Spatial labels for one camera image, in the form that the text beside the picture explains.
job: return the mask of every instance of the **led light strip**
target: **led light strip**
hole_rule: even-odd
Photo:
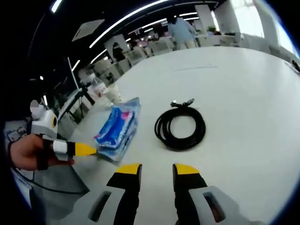
[[[188,18],[188,19],[184,19],[184,20],[186,21],[186,20],[197,20],[197,19],[199,19],[199,17],[192,17],[192,18]]]
[[[167,20],[167,18],[161,19],[161,20],[157,20],[157,21],[152,22],[152,23],[149,23],[149,24],[147,24],[147,25],[145,25],[145,26],[142,26],[142,29],[144,29],[144,28],[146,28],[146,27],[149,27],[149,26],[152,26],[152,25],[154,25],[154,24],[156,24],[156,23],[160,23],[160,22],[165,21],[165,20]]]
[[[179,16],[185,16],[185,15],[195,15],[197,13],[184,13],[184,14],[180,14]]]
[[[153,30],[153,28],[150,28],[148,30],[144,30],[144,33],[147,33],[148,31]]]
[[[99,55],[97,55],[91,62],[90,64],[92,64],[96,59],[98,59],[100,57],[100,55],[102,55],[103,53],[105,53],[107,51],[107,49],[103,50]]]
[[[80,63],[80,60],[78,60],[78,61],[75,63],[75,65],[74,65],[73,68],[72,68],[72,71],[75,70],[75,68],[78,66],[79,63]]]
[[[62,0],[56,0],[56,2],[53,4],[53,6],[52,6],[52,8],[51,8],[51,11],[52,11],[53,13],[56,12],[56,10],[57,10],[58,7],[60,6],[61,2],[62,2]]]
[[[43,96],[45,105],[48,105],[46,95]]]
[[[112,26],[110,26],[107,30],[105,30],[91,45],[90,45],[90,48],[92,48],[104,35],[106,35],[108,32],[110,32],[113,28],[115,28],[117,25],[119,25],[121,22],[123,22],[124,20],[128,19],[129,17],[133,16],[134,14],[137,14],[149,7],[152,7],[154,5],[157,5],[157,4],[160,4],[160,3],[163,3],[163,2],[166,2],[166,1],[169,1],[169,0],[159,0],[159,1],[156,1],[156,2],[153,2],[151,4],[148,4],[146,6],[143,6],[131,13],[129,13],[128,15],[126,15],[125,17],[123,17],[122,19],[118,20],[117,22],[115,22]]]

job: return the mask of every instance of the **bottle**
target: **bottle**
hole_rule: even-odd
[[[106,89],[105,83],[101,81],[99,78],[97,78],[94,73],[90,75],[90,79],[95,94],[98,97],[101,97],[103,95],[104,90]]]

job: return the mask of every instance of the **chair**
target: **chair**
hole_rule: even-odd
[[[219,35],[199,35],[196,40],[200,47],[220,46]]]
[[[118,62],[118,65],[121,68],[123,74],[130,69],[130,64],[128,59],[121,60],[120,62]]]
[[[141,48],[136,48],[133,51],[125,53],[125,56],[132,66],[147,58]]]
[[[172,51],[172,46],[169,42],[170,39],[160,39],[159,41],[150,41],[149,46],[153,50],[154,55],[161,55]]]

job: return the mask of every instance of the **human hand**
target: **human hand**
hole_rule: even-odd
[[[12,143],[10,146],[11,160],[17,168],[34,171],[38,169],[37,151],[44,151],[43,139],[35,134],[22,137],[20,140]],[[73,165],[74,160],[60,161],[56,158],[54,152],[48,158],[48,166],[53,165]]]

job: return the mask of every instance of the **light blue shirt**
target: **light blue shirt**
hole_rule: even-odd
[[[169,23],[168,30],[179,45],[183,44],[185,41],[194,40],[193,34],[196,34],[196,30],[193,26],[182,18],[177,18],[175,24]]]

